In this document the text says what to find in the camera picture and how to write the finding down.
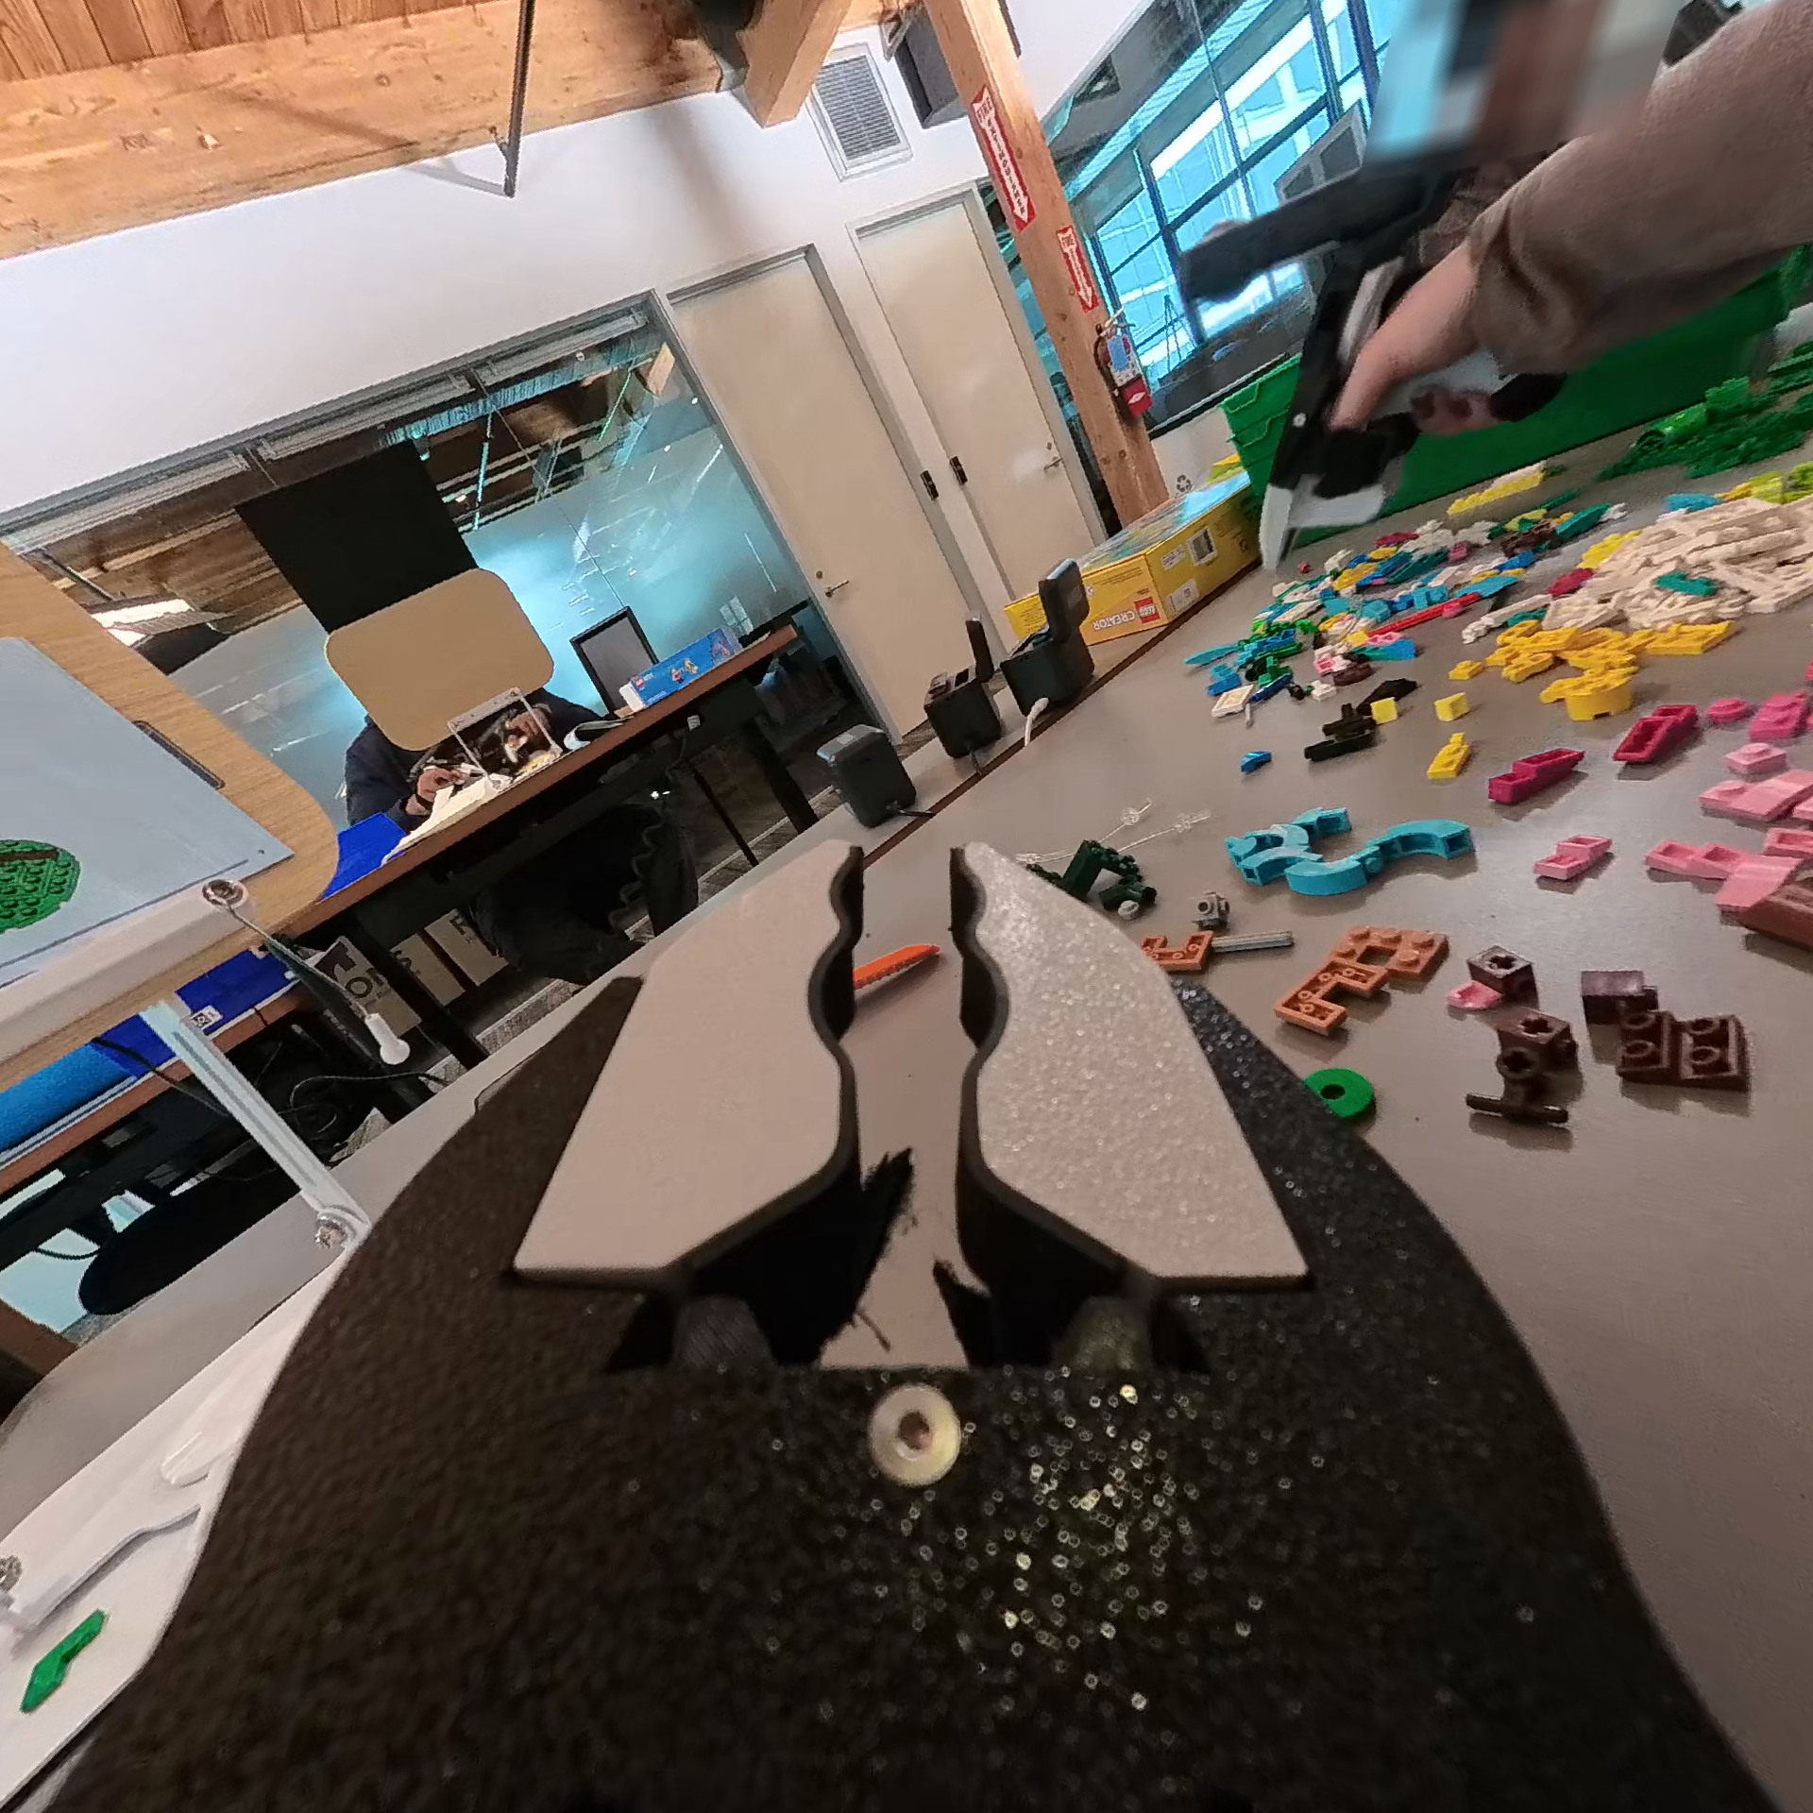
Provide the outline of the pile of mixed lego pieces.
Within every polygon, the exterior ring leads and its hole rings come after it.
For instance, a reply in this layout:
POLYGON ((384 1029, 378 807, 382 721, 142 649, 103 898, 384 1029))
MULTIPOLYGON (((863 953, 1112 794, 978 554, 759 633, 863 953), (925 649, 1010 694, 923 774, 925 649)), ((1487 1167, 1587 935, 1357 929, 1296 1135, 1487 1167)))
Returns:
POLYGON ((1763 382, 1736 376, 1645 425, 1600 482, 1673 466, 1718 482, 1665 494, 1647 525, 1616 497, 1551 488, 1551 460, 1455 497, 1412 531, 1335 550, 1273 600, 1235 641, 1186 658, 1228 713, 1269 696, 1328 696, 1337 682, 1416 652, 1414 629, 1455 619, 1483 656, 1451 670, 1510 682, 1547 676, 1545 703, 1577 719, 1632 705, 1645 658, 1710 651, 1749 615, 1808 601, 1808 348, 1763 382))

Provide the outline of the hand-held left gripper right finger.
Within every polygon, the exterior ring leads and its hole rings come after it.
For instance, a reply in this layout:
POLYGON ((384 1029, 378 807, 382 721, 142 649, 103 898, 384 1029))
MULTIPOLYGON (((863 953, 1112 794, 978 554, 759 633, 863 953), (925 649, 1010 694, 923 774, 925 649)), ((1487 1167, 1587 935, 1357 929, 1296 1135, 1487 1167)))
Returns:
POLYGON ((1279 1288, 1308 1265, 1165 972, 986 843, 949 851, 963 1263, 1000 1296, 1279 1288))

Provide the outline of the black panel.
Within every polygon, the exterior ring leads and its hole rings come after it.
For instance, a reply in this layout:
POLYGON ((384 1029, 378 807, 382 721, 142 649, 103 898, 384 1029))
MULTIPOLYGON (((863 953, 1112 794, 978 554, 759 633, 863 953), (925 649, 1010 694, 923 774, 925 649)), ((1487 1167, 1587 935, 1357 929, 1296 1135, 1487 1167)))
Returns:
POLYGON ((478 564, 415 441, 248 496, 235 511, 323 629, 478 564))

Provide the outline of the dark brown lego plate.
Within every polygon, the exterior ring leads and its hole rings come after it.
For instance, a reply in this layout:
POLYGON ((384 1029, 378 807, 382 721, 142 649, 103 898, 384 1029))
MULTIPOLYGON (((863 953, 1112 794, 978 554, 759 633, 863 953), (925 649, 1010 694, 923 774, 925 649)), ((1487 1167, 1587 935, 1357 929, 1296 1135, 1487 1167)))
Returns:
POLYGON ((1749 1041, 1734 1014, 1679 1017, 1665 1008, 1622 1008, 1614 1072, 1624 1082, 1746 1092, 1749 1041))

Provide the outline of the person's right hand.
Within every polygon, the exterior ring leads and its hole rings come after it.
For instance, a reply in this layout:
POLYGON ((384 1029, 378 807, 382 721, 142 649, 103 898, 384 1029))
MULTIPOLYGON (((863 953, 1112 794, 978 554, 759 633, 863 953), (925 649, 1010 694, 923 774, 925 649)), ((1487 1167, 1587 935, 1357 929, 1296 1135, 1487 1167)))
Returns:
POLYGON ((1328 413, 1332 431, 1357 431, 1396 395, 1410 405, 1418 429, 1455 435, 1492 421, 1488 393, 1455 390, 1437 372, 1479 350, 1469 325, 1475 260, 1467 244, 1402 293, 1371 339, 1357 350, 1345 386, 1328 413))

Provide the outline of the teal curved lego piece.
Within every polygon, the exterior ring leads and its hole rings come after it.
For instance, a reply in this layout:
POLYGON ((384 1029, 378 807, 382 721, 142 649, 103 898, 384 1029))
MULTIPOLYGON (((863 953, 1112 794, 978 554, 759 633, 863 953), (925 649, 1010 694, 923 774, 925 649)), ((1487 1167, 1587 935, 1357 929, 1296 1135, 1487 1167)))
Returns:
POLYGON ((1294 894, 1349 894, 1371 884, 1396 862, 1414 857, 1459 859, 1471 851, 1469 825, 1453 819, 1416 819, 1392 825, 1339 857, 1304 853, 1282 870, 1282 882, 1294 894))
POLYGON ((1318 859, 1316 845, 1349 829, 1341 806, 1310 807, 1290 819, 1226 839, 1235 872, 1255 886, 1267 886, 1318 859))

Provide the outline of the yellow lego box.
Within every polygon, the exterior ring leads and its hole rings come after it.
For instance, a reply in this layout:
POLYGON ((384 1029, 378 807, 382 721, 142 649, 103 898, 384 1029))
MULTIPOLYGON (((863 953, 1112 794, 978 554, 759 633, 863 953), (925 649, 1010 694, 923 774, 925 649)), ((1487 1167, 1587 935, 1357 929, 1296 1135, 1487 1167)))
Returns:
POLYGON ((1255 562, 1257 494, 1245 470, 1233 468, 1080 554, 1080 637, 1100 645, 1159 629, 1255 562))

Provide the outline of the tall black charging case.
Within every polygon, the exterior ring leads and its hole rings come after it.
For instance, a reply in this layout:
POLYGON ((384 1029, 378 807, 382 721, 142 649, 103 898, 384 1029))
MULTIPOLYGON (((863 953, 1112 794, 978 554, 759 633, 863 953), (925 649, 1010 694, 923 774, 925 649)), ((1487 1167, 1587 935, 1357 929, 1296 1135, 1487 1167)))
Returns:
POLYGON ((1094 674, 1092 654, 1082 641, 1088 600, 1074 558, 1061 562, 1035 586, 1041 625, 1027 631, 1000 660, 1008 692, 1025 719, 1035 707, 1057 709, 1074 700, 1094 674))

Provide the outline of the blue lego box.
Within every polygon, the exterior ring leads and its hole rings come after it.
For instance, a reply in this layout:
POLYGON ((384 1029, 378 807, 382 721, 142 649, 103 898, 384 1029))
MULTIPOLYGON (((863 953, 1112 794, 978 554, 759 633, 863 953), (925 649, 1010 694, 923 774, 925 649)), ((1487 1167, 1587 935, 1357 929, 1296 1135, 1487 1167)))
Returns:
POLYGON ((637 709, 649 707, 686 690, 741 651, 743 643, 729 629, 717 627, 623 680, 617 686, 617 698, 623 703, 633 700, 637 709))

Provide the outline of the black metal rod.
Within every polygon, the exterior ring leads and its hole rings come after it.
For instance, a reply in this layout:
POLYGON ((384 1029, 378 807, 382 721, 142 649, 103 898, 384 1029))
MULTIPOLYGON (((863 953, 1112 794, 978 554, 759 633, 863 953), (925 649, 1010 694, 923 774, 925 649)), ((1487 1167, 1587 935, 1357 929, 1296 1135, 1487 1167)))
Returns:
POLYGON ((511 64, 509 64, 509 101, 507 101, 503 129, 496 138, 496 146, 502 156, 500 193, 503 197, 513 197, 517 189, 521 140, 525 134, 527 83, 529 83, 529 72, 531 72, 533 21, 535 21, 535 1, 533 0, 517 1, 511 64))

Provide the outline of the wall air vent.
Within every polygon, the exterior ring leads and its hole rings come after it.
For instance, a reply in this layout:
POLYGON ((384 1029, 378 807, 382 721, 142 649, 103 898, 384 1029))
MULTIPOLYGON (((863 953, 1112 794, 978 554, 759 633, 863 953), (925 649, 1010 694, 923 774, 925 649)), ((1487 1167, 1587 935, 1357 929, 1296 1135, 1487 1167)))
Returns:
POLYGON ((865 46, 827 56, 812 82, 808 109, 841 180, 872 174, 912 154, 878 62, 865 46))

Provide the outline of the wooden pillar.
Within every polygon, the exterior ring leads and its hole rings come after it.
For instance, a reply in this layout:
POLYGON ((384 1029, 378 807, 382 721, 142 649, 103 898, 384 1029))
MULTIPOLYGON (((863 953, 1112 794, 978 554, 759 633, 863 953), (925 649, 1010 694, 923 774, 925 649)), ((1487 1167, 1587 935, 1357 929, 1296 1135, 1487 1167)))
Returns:
POLYGON ((982 83, 990 85, 1006 115, 1012 146, 1035 209, 1033 223, 1012 242, 1031 284, 1108 497, 1122 523, 1135 521, 1169 497, 1169 486, 1145 427, 1139 421, 1122 419, 1096 366, 1096 327, 1108 317, 1108 309, 1102 293, 1100 309, 1092 315, 1076 305, 1057 250, 1057 225, 1073 223, 1080 238, 1082 235, 1063 191, 1020 56, 1012 46, 1008 21, 996 1, 929 1, 927 11, 951 76, 959 82, 965 117, 969 97, 982 83))

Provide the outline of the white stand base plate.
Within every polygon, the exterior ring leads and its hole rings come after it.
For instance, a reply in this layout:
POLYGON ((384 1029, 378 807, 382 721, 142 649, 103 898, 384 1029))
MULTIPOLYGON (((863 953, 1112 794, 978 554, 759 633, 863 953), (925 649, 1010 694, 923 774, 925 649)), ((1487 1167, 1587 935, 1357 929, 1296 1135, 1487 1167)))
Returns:
POLYGON ((280 1302, 3 1533, 3 1808, 46 1808, 101 1712, 144 1669, 250 1428, 331 1282, 321 1274, 280 1302), (33 1661, 95 1608, 101 1636, 23 1714, 33 1661))

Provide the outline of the lego instruction booklet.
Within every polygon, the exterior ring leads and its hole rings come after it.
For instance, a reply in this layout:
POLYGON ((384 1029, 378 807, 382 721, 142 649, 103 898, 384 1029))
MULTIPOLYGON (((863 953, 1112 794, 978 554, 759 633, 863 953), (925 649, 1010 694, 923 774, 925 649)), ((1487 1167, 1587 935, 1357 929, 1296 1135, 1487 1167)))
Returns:
POLYGON ((1 643, 1 976, 290 849, 25 639, 1 643))

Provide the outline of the green angled lego plate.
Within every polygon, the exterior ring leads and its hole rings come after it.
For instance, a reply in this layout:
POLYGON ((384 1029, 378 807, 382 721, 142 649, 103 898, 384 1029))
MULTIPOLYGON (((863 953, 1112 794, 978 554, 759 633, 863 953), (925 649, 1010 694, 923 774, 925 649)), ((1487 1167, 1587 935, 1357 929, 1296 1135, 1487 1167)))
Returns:
POLYGON ((103 1608, 88 1612, 33 1661, 19 1696, 23 1714, 42 1706, 62 1687, 78 1655, 101 1636, 103 1624, 103 1608))

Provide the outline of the person's right forearm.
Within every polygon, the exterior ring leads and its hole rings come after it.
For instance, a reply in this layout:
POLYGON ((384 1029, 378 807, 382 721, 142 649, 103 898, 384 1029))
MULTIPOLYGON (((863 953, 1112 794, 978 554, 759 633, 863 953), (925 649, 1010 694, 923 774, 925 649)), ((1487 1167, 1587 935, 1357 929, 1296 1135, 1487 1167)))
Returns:
POLYGON ((1471 223, 1467 327, 1504 370, 1573 372, 1695 317, 1808 237, 1810 5, 1775 1, 1471 223))

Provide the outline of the grey computer monitor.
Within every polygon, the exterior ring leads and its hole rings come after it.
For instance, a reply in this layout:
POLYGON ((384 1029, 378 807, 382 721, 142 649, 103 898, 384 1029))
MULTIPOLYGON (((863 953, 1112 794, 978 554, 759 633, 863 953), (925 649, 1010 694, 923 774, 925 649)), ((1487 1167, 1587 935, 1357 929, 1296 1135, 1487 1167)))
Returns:
POLYGON ((1353 174, 1363 160, 1365 146, 1367 111, 1361 101, 1355 101, 1277 176, 1277 201, 1294 201, 1326 187, 1332 180, 1353 174))

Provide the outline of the long brown table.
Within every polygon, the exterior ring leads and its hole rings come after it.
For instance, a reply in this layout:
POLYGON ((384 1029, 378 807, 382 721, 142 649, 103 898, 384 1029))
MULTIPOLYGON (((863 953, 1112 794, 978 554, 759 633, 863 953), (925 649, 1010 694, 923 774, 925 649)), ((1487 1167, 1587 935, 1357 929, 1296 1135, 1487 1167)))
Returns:
MULTIPOLYGON (((464 1066, 476 1065, 484 1059, 476 1037, 451 1008, 433 1002, 413 970, 396 961, 396 947, 417 937, 435 919, 464 910, 478 890, 513 872, 531 855, 553 849, 566 833, 590 825, 602 809, 619 804, 619 796, 625 800, 651 786, 676 758, 692 753, 694 745, 706 749, 733 731, 755 753, 764 780, 794 827, 812 827, 817 815, 804 790, 764 735, 751 729, 759 715, 755 680, 796 641, 790 621, 780 621, 688 686, 606 727, 576 753, 509 782, 502 792, 472 804, 464 815, 423 833, 405 849, 396 845, 400 853, 388 851, 382 864, 354 874, 345 888, 335 888, 290 917, 280 935, 299 939, 305 949, 327 949, 335 939, 345 939, 356 959, 390 986, 392 1010, 400 1002, 417 1015, 427 1049, 452 1055, 464 1066)), ((246 1035, 303 1008, 325 1014, 327 1006, 301 984, 317 972, 325 980, 335 978, 303 962, 280 994, 250 1004, 246 1012, 217 1021, 207 1021, 203 1014, 188 1014, 182 1023, 203 1033, 219 1049, 231 1051, 246 1035)), ((54 1127, 42 1129, 40 1137, 3 1147, 3 1196, 44 1169, 64 1165, 68 1153, 101 1137, 123 1116, 144 1108, 186 1078, 186 1066, 178 1066, 186 1065, 186 1059, 172 1053, 168 1041, 150 1027, 148 1008, 111 1029, 129 1031, 139 1021, 154 1045, 148 1057, 162 1057, 164 1063, 141 1063, 141 1072, 127 1080, 123 1092, 113 1090, 105 1098, 78 1104, 80 1112, 66 1125, 58 1119, 54 1127)))

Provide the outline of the black wall speaker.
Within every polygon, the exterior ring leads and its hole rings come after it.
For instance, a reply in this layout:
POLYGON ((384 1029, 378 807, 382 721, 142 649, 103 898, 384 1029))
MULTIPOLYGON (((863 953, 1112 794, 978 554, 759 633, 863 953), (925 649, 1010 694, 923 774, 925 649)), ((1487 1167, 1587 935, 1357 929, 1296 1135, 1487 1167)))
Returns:
POLYGON ((963 117, 959 82, 939 48, 933 19, 923 1, 904 3, 880 29, 884 54, 894 60, 900 83, 921 127, 963 117))

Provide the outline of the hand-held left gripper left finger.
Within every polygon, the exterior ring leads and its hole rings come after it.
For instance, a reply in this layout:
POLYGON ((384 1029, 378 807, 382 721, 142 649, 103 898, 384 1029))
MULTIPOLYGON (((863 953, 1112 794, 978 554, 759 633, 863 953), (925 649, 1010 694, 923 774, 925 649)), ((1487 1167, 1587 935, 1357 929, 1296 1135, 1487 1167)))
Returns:
POLYGON ((863 851, 819 843, 651 959, 515 1249, 519 1278, 674 1284, 853 1169, 861 921, 863 851))

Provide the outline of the small black monitor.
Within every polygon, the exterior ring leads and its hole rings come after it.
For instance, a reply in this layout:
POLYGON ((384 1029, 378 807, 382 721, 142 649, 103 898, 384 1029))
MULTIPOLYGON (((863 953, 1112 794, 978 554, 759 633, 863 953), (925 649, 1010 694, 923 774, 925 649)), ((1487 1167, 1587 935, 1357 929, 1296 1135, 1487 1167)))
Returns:
POLYGON ((625 703, 623 688, 645 674, 657 656, 631 605, 621 605, 572 635, 570 649, 598 692, 604 713, 633 709, 625 703))

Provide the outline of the black office chair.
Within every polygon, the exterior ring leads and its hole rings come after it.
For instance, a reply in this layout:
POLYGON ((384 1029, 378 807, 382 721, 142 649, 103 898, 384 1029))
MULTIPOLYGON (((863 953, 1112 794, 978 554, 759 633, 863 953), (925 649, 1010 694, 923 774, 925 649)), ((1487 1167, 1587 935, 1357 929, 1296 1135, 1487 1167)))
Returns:
POLYGON ((221 1169, 186 1188, 148 1182, 35 1239, 1 1273, 3 1302, 40 1325, 113 1316, 192 1271, 292 1194, 274 1167, 221 1169))

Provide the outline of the dark grey power adapter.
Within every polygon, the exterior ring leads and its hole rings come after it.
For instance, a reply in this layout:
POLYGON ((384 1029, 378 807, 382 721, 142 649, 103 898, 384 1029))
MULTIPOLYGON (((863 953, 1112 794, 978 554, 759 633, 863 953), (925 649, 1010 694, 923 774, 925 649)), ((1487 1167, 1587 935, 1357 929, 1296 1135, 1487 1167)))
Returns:
POLYGON ((817 747, 817 758, 861 827, 918 809, 918 786, 882 729, 866 723, 843 729, 817 747))

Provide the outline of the dark green lego assembly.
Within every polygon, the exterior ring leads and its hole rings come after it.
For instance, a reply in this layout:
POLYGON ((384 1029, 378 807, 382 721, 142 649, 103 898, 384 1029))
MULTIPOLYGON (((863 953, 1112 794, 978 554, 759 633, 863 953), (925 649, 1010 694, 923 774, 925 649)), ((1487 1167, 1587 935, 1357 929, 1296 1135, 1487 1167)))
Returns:
POLYGON ((1125 919, 1141 917, 1157 902, 1133 855, 1094 839, 1074 847, 1057 882, 1073 898, 1125 919))

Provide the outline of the white door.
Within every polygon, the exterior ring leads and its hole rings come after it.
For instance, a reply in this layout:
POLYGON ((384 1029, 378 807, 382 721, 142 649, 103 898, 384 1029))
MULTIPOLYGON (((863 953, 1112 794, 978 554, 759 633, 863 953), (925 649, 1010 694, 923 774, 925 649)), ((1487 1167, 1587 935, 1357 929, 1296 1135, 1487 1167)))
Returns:
POLYGON ((668 309, 880 723, 916 727, 961 666, 965 598, 804 250, 674 289, 668 309))
POLYGON ((1010 598, 1102 531, 1055 390, 978 197, 853 227, 951 478, 1010 598))

